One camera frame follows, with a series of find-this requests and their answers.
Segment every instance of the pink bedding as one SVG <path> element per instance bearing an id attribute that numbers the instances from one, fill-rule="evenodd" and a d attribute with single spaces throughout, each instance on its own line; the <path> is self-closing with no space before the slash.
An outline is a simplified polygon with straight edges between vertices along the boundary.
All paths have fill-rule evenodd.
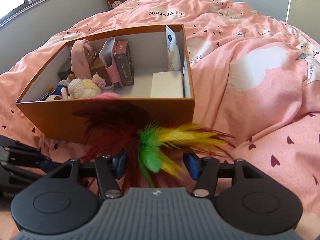
<path id="1" fill-rule="evenodd" d="M 17 109 L 16 99 L 67 40 L 169 23 L 185 25 L 196 95 L 194 121 L 234 135 L 234 158 L 257 166 L 296 193 L 305 212 L 320 215 L 320 45 L 245 3 L 129 0 L 58 33 L 0 76 L 1 134 L 41 147 L 55 161 L 83 155 L 82 145 L 45 138 Z M 192 186 L 188 177 L 184 184 Z M 10 213 L 2 211 L 0 239 L 16 233 Z"/>

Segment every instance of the logo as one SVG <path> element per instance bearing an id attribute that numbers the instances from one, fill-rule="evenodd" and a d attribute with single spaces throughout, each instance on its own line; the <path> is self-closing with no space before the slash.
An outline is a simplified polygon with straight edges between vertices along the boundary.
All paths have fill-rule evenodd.
<path id="1" fill-rule="evenodd" d="M 159 190 L 159 189 L 156 189 L 156 190 L 154 190 L 152 193 L 153 193 L 153 195 L 155 195 L 155 196 L 159 196 L 160 194 L 162 194 L 162 191 Z"/>

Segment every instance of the pink card holder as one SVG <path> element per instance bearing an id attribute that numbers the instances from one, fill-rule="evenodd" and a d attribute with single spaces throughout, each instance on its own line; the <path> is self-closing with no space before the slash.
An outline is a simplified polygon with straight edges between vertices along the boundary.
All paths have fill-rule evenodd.
<path id="1" fill-rule="evenodd" d="M 76 78 L 92 79 L 90 67 L 96 58 L 96 51 L 91 42 L 87 40 L 76 41 L 72 46 L 70 57 L 72 64 L 71 71 L 75 74 Z"/>
<path id="2" fill-rule="evenodd" d="M 103 45 L 102 50 L 99 53 L 99 58 L 106 67 L 106 71 L 109 75 L 112 84 L 119 83 L 123 88 L 123 84 L 120 78 L 120 74 L 116 65 L 114 53 L 116 50 L 116 38 L 112 37 L 107 39 Z"/>

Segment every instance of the brown box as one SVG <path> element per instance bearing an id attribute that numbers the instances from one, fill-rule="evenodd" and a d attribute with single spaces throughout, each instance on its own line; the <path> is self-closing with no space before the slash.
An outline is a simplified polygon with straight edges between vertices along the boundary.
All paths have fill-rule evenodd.
<path id="1" fill-rule="evenodd" d="M 123 85 L 132 86 L 134 84 L 134 66 L 129 41 L 118 41 L 114 56 Z"/>
<path id="2" fill-rule="evenodd" d="M 159 125 L 182 125 L 192 122 L 195 98 L 191 68 L 183 25 L 169 25 L 175 32 L 183 73 L 183 98 L 150 98 L 152 73 L 167 70 L 166 26 L 147 25 L 123 28 L 82 37 L 92 42 L 98 53 L 107 38 L 129 40 L 131 57 L 135 65 L 135 84 L 119 89 L 120 99 L 37 101 L 47 92 L 48 84 L 58 84 L 58 71 L 70 57 L 73 41 L 67 41 L 51 54 L 18 98 L 16 105 L 30 121 L 47 137 L 76 143 L 85 143 L 86 119 L 75 115 L 76 111 L 112 106 L 119 100 L 131 103 L 147 111 Z"/>
<path id="3" fill-rule="evenodd" d="M 109 79 L 109 75 L 106 71 L 106 68 L 99 57 L 97 57 L 92 66 L 90 67 L 90 73 L 93 76 L 95 73 L 98 73 L 100 77 L 102 77 L 106 81 L 107 86 L 111 86 L 112 83 Z"/>

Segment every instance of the feather toy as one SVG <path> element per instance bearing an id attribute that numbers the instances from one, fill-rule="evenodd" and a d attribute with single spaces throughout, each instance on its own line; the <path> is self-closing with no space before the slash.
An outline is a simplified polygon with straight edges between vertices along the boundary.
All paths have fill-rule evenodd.
<path id="1" fill-rule="evenodd" d="M 104 109 L 93 108 L 75 114 L 87 118 L 87 138 L 94 130 L 102 132 L 82 158 L 84 162 L 103 155 L 114 156 L 122 149 L 127 151 L 122 191 L 129 187 L 139 187 L 141 175 L 150 187 L 158 187 L 159 179 L 169 186 L 181 184 L 180 173 L 185 171 L 170 159 L 170 149 L 232 159 L 224 147 L 233 147 L 228 141 L 233 136 L 192 123 L 175 128 L 162 127 L 152 122 L 146 111 L 122 100 L 113 100 Z"/>

